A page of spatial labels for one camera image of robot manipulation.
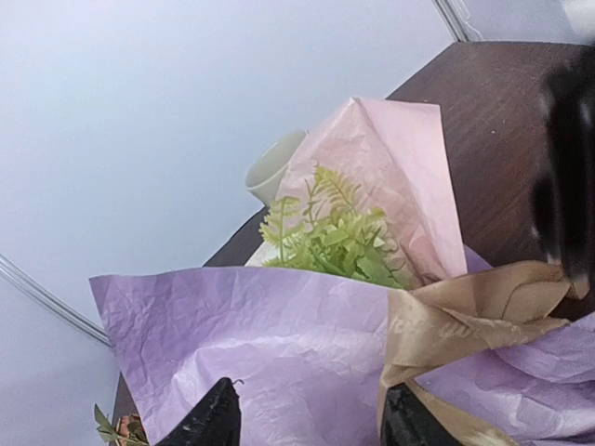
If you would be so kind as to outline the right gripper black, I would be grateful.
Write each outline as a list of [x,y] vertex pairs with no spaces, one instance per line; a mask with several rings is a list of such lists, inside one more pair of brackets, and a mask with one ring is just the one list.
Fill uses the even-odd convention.
[[540,108],[548,160],[530,203],[533,233],[581,297],[552,315],[577,321],[594,311],[594,47],[584,46],[543,80]]

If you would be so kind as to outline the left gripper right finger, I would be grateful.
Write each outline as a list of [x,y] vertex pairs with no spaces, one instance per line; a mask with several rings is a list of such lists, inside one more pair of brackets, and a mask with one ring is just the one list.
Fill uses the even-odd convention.
[[405,384],[388,389],[380,425],[382,446],[460,446]]

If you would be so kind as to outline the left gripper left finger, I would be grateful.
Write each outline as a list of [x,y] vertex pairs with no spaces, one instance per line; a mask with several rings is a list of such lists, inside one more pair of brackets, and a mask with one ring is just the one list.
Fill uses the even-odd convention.
[[242,413],[234,384],[220,378],[157,446],[239,446]]

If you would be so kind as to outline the tan satin ribbon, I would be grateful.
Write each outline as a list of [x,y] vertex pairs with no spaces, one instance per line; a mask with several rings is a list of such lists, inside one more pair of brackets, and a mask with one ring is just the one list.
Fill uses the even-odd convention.
[[435,443],[590,445],[594,319],[554,316],[587,292],[535,261],[391,291],[380,391],[411,391]]

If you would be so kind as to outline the purple pink flower bouquet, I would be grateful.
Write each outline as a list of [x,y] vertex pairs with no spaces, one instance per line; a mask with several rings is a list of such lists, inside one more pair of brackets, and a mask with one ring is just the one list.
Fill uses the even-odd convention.
[[250,267],[91,280],[148,440],[240,379],[245,445],[373,445],[389,294],[489,269],[462,242],[434,104],[353,98],[290,159]]

